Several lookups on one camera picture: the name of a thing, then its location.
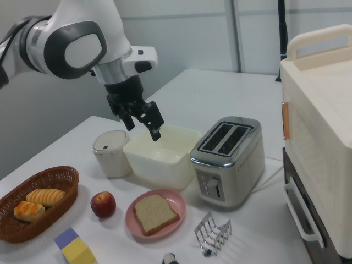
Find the bread bun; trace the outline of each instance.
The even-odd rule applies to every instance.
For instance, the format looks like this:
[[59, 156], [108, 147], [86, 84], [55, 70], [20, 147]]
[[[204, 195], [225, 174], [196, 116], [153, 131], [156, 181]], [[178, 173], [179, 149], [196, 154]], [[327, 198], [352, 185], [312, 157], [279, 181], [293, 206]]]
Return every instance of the bread bun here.
[[22, 201], [13, 210], [19, 220], [34, 222], [45, 213], [45, 208], [39, 203]]
[[36, 189], [27, 194], [27, 202], [51, 207], [65, 196], [65, 192], [57, 189]]

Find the pink plate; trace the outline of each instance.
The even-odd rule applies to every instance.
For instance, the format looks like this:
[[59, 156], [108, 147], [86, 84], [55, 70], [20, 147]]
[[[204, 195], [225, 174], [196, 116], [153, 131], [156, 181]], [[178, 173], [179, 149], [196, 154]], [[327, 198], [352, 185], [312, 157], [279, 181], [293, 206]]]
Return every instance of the pink plate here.
[[[180, 215], [180, 220], [163, 228], [162, 230], [160, 230], [158, 233], [154, 235], [145, 236], [143, 235], [140, 223], [138, 222], [133, 212], [133, 207], [139, 200], [143, 199], [144, 197], [150, 196], [152, 194], [160, 194], [166, 200], [168, 200], [171, 208]], [[186, 214], [186, 201], [179, 192], [171, 189], [156, 189], [142, 194], [131, 203], [131, 205], [127, 209], [125, 221], [128, 229], [135, 236], [143, 239], [156, 239], [156, 238], [165, 237], [166, 235], [174, 231], [176, 228], [178, 228], [182, 220], [184, 219], [185, 214]]]

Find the canister lid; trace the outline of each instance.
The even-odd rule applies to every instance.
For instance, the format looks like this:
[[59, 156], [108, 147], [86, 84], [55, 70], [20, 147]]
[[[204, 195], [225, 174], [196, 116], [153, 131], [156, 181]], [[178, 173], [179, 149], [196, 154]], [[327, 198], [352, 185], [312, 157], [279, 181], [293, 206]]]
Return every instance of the canister lid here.
[[113, 152], [121, 149], [129, 141], [125, 131], [114, 130], [101, 134], [93, 144], [93, 150]]

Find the apple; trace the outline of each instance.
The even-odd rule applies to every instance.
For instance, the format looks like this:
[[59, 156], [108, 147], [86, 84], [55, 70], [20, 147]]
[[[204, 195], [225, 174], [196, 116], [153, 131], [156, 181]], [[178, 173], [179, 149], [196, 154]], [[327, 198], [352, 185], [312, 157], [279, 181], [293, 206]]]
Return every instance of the apple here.
[[116, 200], [110, 192], [102, 191], [93, 196], [90, 206], [97, 217], [107, 218], [114, 214]]

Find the toast rack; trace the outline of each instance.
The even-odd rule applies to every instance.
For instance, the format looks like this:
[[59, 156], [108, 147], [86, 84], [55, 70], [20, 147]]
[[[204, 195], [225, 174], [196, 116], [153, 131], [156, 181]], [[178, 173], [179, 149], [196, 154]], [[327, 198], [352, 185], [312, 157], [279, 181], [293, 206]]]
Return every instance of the toast rack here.
[[231, 220], [221, 226], [216, 226], [211, 212], [203, 218], [194, 229], [198, 243], [203, 249], [204, 257], [217, 255], [218, 250], [221, 250], [221, 245], [225, 245], [225, 240], [228, 240], [232, 234]]

